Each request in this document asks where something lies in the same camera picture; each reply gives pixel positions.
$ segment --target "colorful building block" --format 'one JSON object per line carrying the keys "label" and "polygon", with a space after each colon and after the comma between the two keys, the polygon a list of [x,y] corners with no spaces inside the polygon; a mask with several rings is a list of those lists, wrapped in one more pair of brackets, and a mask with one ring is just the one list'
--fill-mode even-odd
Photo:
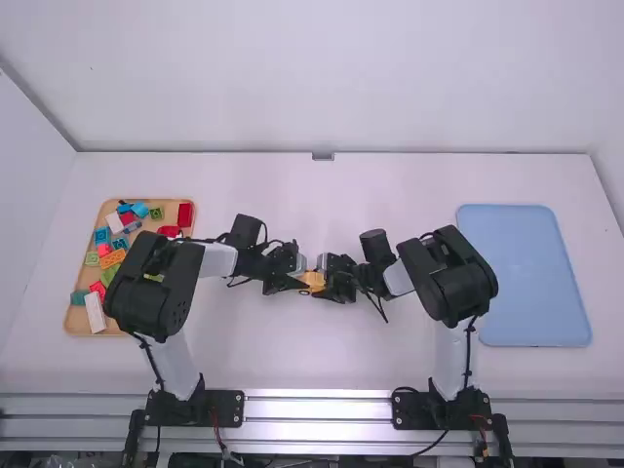
{"label": "colorful building block", "polygon": [[165,217],[165,212],[161,207],[150,208],[149,217],[155,221],[160,221],[163,217]]}
{"label": "colorful building block", "polygon": [[126,228],[124,229],[124,234],[130,234],[131,232],[139,229],[142,225],[143,223],[140,221],[133,221],[126,226]]}
{"label": "colorful building block", "polygon": [[123,249],[124,251],[127,251],[130,248],[130,241],[126,236],[114,237],[111,243],[113,245],[114,251],[116,251],[117,249]]}
{"label": "colorful building block", "polygon": [[117,212],[113,212],[111,214],[107,214],[105,216],[106,222],[108,223],[108,227],[110,227],[110,231],[113,234],[119,234],[124,230],[124,224],[121,222],[121,218],[117,214]]}
{"label": "colorful building block", "polygon": [[176,237],[179,234],[178,226],[160,226],[156,232],[167,237]]}
{"label": "colorful building block", "polygon": [[133,208],[133,206],[132,206],[132,204],[130,204],[130,203],[126,203],[126,204],[124,204],[124,205],[119,205],[119,206],[117,207],[117,213],[118,213],[119,215],[122,215],[123,213],[130,212],[130,211],[132,210],[132,208]]}
{"label": "colorful building block", "polygon": [[147,273],[143,274],[143,278],[145,278],[146,280],[152,280],[152,281],[157,281],[158,283],[162,283],[163,280],[165,279],[165,275],[160,274],[160,275],[148,275]]}
{"label": "colorful building block", "polygon": [[124,258],[126,258],[126,251],[123,249],[117,249],[116,251],[109,253],[107,256],[102,257],[99,260],[99,266],[102,270],[105,270],[106,268],[110,268],[117,263],[121,263],[124,261]]}
{"label": "colorful building block", "polygon": [[104,284],[100,280],[97,280],[95,283],[90,285],[89,291],[91,291],[92,293],[99,294],[99,300],[101,302],[104,302],[104,296],[106,295],[106,288],[104,287]]}
{"label": "colorful building block", "polygon": [[124,226],[127,226],[131,222],[135,222],[135,214],[133,212],[126,212],[126,213],[120,214],[119,218],[121,219],[121,223]]}
{"label": "colorful building block", "polygon": [[99,265],[99,256],[96,251],[88,251],[87,255],[85,255],[85,265],[87,266],[98,266]]}
{"label": "colorful building block", "polygon": [[89,290],[76,290],[69,295],[69,301],[71,305],[85,305],[85,295],[89,293]]}
{"label": "colorful building block", "polygon": [[102,271],[99,277],[101,283],[108,288],[110,286],[110,283],[113,281],[113,278],[115,277],[115,273],[117,273],[117,270],[119,270],[120,267],[121,265],[117,263],[116,265],[113,265],[110,268],[106,268],[104,271]]}
{"label": "colorful building block", "polygon": [[191,227],[193,225],[193,204],[180,203],[177,208],[177,225],[179,227]]}
{"label": "colorful building block", "polygon": [[141,219],[149,214],[149,209],[147,208],[147,205],[145,205],[143,202],[136,202],[135,204],[133,204],[132,210],[135,215],[137,215]]}
{"label": "colorful building block", "polygon": [[102,258],[103,256],[107,256],[111,252],[113,252],[113,248],[110,247],[108,244],[100,244],[97,246],[97,256],[99,258]]}
{"label": "colorful building block", "polygon": [[110,228],[108,226],[99,227],[94,232],[94,244],[110,244]]}
{"label": "colorful building block", "polygon": [[106,330],[106,319],[104,311],[101,308],[101,299],[97,292],[90,292],[85,295],[85,305],[87,306],[87,317],[89,318],[89,327],[91,333]]}

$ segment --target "wooden tray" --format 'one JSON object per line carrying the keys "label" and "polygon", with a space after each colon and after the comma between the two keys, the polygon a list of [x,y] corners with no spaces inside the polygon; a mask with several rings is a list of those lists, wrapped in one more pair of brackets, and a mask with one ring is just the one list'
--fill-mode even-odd
{"label": "wooden tray", "polygon": [[[124,200],[128,203],[134,203],[138,201],[142,201],[147,205],[148,208],[156,208],[161,207],[164,210],[164,218],[161,220],[153,220],[149,214],[141,220],[143,223],[142,227],[134,232],[130,233],[130,244],[135,241],[138,233],[140,231],[152,231],[156,232],[156,230],[160,226],[164,225],[175,225],[177,224],[177,207],[180,203],[193,203],[191,200],[186,199],[133,199],[133,198],[124,198]],[[94,226],[94,231],[98,227],[107,226],[106,219],[104,218],[106,215],[114,212],[119,205],[118,199],[107,200],[104,202],[97,214],[96,225]],[[197,215],[197,208],[193,204],[193,225],[195,224],[195,216]],[[184,236],[191,236],[193,233],[193,225],[191,227],[182,228],[182,232]],[[74,290],[88,290],[89,285],[96,282],[101,275],[101,268],[99,266],[87,266],[84,264],[84,259],[88,251],[94,251],[96,249],[96,245],[94,244],[94,236],[93,232],[90,235],[89,242],[87,244],[87,248],[85,250],[85,255],[83,255],[82,266],[80,268],[80,272],[78,273],[78,279],[76,280],[76,285]],[[67,292],[67,297],[72,293],[72,291]],[[119,330],[117,326],[117,322],[114,319],[106,317],[106,330],[101,331],[97,334],[91,333],[91,327],[89,326],[89,319],[87,318],[87,308],[81,305],[71,305],[67,307],[67,312],[65,314],[65,320],[63,323],[63,327],[68,334],[74,336],[123,336],[125,333]]]}

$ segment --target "blue tray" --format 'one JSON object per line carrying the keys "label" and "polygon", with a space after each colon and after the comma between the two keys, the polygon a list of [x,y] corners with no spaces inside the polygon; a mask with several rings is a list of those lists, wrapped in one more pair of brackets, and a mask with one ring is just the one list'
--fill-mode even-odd
{"label": "blue tray", "polygon": [[553,212],[539,205],[464,205],[457,225],[491,265],[499,293],[480,329],[490,346],[587,346],[587,320]]}

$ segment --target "metal extrusion frame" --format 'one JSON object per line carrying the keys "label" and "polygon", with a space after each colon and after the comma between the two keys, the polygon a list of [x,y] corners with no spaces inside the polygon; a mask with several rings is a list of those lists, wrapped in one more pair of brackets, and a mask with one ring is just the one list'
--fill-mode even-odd
{"label": "metal extrusion frame", "polygon": [[[243,426],[221,435],[240,453],[405,455],[430,445],[439,431],[392,427],[391,393],[245,390]],[[121,451],[144,404],[139,394],[0,394],[0,450]],[[492,398],[491,407],[507,415],[517,456],[624,458],[624,400]],[[451,431],[428,454],[471,455],[473,437]],[[145,428],[139,449],[155,445],[156,428]],[[218,453],[213,429],[164,427],[159,464],[180,451]]]}

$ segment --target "black mounting bracket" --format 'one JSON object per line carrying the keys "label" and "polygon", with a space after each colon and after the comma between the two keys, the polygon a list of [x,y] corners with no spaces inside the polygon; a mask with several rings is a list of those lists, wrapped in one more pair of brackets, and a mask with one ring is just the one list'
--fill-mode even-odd
{"label": "black mounting bracket", "polygon": [[202,375],[192,397],[185,402],[171,393],[150,391],[145,404],[145,425],[241,427],[244,409],[242,390],[205,390]]}
{"label": "black mounting bracket", "polygon": [[392,425],[399,431],[491,430],[489,396],[473,387],[461,390],[454,400],[447,402],[430,378],[428,392],[399,387],[392,392],[391,403]]}

